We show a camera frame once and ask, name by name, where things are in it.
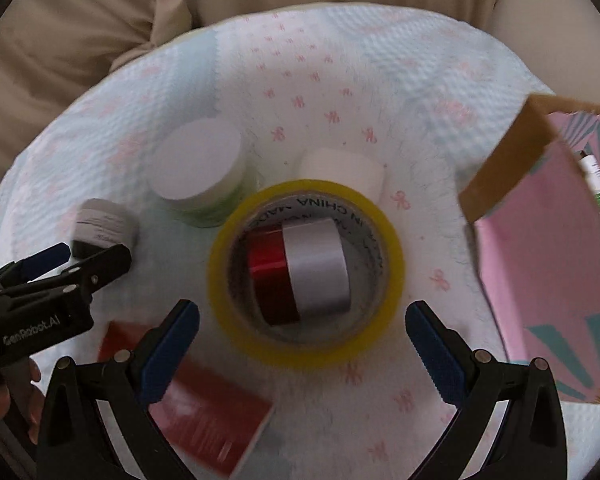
metal screw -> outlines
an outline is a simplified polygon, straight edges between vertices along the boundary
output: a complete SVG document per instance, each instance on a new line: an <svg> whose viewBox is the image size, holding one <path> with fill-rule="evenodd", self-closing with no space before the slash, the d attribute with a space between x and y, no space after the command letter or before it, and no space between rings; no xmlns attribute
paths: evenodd
<svg viewBox="0 0 600 480"><path fill-rule="evenodd" d="M486 350L480 349L474 352L474 357L475 360L479 363L488 363L489 361L491 361L492 355Z"/></svg>
<svg viewBox="0 0 600 480"><path fill-rule="evenodd" d="M125 363L129 361L131 357L131 352L129 350L118 350L113 356L113 360L117 363Z"/></svg>
<svg viewBox="0 0 600 480"><path fill-rule="evenodd" d="M549 363L541 357L534 359L534 364L538 370L547 370Z"/></svg>
<svg viewBox="0 0 600 480"><path fill-rule="evenodd" d="M60 360L58 361L58 364L56 365L56 367L59 370L64 370L70 364L71 364L71 358L69 358L69 357L61 357Z"/></svg>

beige sofa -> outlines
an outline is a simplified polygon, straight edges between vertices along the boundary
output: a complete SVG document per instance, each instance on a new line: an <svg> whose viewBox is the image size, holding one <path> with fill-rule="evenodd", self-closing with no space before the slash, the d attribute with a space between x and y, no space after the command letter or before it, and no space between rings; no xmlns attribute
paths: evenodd
<svg viewBox="0 0 600 480"><path fill-rule="evenodd" d="M192 26L331 1L465 20L502 40L556 92L600 102L600 15L589 0L14 0L0 20L0 179L85 90Z"/></svg>

yellow tape roll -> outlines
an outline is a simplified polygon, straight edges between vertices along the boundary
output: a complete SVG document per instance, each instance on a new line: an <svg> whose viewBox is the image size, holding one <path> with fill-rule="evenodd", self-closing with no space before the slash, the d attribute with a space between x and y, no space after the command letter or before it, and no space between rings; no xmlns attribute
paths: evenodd
<svg viewBox="0 0 600 480"><path fill-rule="evenodd" d="M349 319L334 320L328 333L317 328L299 335L297 327L274 329L258 319L250 296L243 235L258 226L291 218L331 216L344 240L362 255L355 264ZM367 277L367 283L361 282ZM260 361L284 367L322 367L351 359L369 348L394 317L404 284L400 241L384 214L360 193L321 180L296 180L269 187L245 200L229 217L211 250L208 293L222 329L231 341Z"/></svg>

round table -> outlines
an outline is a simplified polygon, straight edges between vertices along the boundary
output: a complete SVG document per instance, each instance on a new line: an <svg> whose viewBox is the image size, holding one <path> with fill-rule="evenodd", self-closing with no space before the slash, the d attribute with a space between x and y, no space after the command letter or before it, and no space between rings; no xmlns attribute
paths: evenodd
<svg viewBox="0 0 600 480"><path fill-rule="evenodd" d="M406 260L402 304L426 300L472 348L504 360L457 195L533 91L549 90L488 34L433 12L372 5L235 18L117 70L58 117L0 185L0 266L69 241L88 198L124 204L141 223L131 272L94 298L96 327L36 357L45 379L62 355L94 360L108 321L157 324L189 298L202 313L190 354L276 405L237 478L407 477L454 409L409 343L404 311L376 345L341 366L280 370L241 354L206 298L205 265L218 230L178 222L149 190L148 161L177 126L216 116L247 136L263 186L293 178L308 148L381 161L379 205ZM600 456L600 406L562 407L569 478L579 480ZM471 470L486 455L498 413Z"/></svg>

beige wall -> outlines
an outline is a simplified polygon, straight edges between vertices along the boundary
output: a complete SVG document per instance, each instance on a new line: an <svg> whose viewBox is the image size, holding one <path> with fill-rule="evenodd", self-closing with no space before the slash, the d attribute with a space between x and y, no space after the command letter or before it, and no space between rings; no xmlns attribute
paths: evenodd
<svg viewBox="0 0 600 480"><path fill-rule="evenodd" d="M590 0L499 0L487 30L557 94L600 104L600 14Z"/></svg>

